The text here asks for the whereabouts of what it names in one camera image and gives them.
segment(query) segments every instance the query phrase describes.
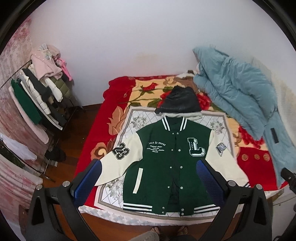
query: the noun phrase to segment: varsity jacket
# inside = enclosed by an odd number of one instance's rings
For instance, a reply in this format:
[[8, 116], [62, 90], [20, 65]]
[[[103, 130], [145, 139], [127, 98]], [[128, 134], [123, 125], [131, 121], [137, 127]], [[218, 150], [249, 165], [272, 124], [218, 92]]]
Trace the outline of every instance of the varsity jacket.
[[218, 210], [196, 174], [205, 158], [226, 180], [247, 186], [248, 178], [214, 130], [186, 118], [164, 117], [120, 143], [101, 159], [96, 185], [126, 172], [123, 209], [181, 216]]

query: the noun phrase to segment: blue cushion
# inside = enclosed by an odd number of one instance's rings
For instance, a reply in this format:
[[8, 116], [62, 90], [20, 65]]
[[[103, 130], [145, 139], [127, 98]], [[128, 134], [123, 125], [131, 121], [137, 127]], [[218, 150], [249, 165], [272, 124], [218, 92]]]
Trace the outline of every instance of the blue cushion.
[[76, 208], [84, 205], [101, 173], [102, 163], [100, 160], [97, 160], [74, 190], [73, 204]]
[[213, 203], [216, 206], [223, 207], [225, 205], [224, 191], [201, 160], [196, 163], [196, 173], [205, 186]]

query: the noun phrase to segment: pocket trim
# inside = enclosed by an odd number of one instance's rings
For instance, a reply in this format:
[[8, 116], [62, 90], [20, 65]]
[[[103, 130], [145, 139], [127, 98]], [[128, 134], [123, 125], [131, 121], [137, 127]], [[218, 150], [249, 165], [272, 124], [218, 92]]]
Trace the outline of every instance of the pocket trim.
[[142, 174], [143, 174], [143, 168], [139, 168], [138, 176], [137, 176], [137, 180], [136, 180], [136, 185], [133, 190], [133, 194], [136, 194], [138, 192], [138, 189], [139, 189], [140, 183], [141, 183], [141, 179], [142, 179]]

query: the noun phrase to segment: metal knob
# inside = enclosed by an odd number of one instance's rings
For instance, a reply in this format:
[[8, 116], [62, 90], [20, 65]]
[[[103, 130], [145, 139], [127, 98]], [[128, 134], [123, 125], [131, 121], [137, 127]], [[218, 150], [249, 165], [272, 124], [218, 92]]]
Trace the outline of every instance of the metal knob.
[[69, 181], [64, 181], [64, 182], [63, 182], [63, 186], [64, 186], [64, 187], [67, 187], [67, 186], [69, 186], [69, 185], [70, 185], [70, 182], [69, 182]]
[[261, 184], [256, 184], [256, 187], [258, 190], [261, 190], [262, 189], [262, 185]]
[[231, 187], [234, 187], [236, 185], [236, 183], [235, 183], [235, 181], [230, 180], [230, 181], [228, 181], [228, 185]]
[[37, 190], [40, 190], [42, 187], [43, 187], [42, 184], [38, 184], [38, 185], [36, 186], [36, 189], [37, 189]]

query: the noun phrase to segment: white puffer jacket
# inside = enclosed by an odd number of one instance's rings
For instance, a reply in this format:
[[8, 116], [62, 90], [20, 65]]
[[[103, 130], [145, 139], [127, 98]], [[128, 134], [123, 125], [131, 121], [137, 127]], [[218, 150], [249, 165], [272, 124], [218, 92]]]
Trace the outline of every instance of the white puffer jacket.
[[[34, 65], [31, 64], [28, 68], [32, 73], [33, 75], [36, 76], [36, 71], [35, 71], [35, 68], [34, 68]], [[52, 91], [52, 94], [53, 96], [56, 98], [56, 100], [58, 102], [61, 102], [62, 99], [63, 99], [63, 94], [62, 92], [59, 90], [59, 88], [52, 82], [52, 80], [48, 77], [42, 77], [40, 80], [40, 83], [43, 84], [45, 87], [49, 86], [49, 88], [51, 89]]]
[[41, 95], [39, 94], [39, 92], [34, 88], [34, 85], [32, 84], [32, 82], [29, 79], [29, 77], [27, 75], [25, 75], [25, 73], [23, 72], [23, 70], [20, 70], [20, 74], [25, 79], [27, 85], [30, 88], [30, 91], [32, 92], [32, 94], [35, 97], [35, 99], [37, 100], [38, 104], [41, 106], [41, 108], [44, 110], [44, 112], [47, 115], [49, 115], [51, 113], [50, 112], [50, 109], [48, 108], [47, 104], [42, 100]]

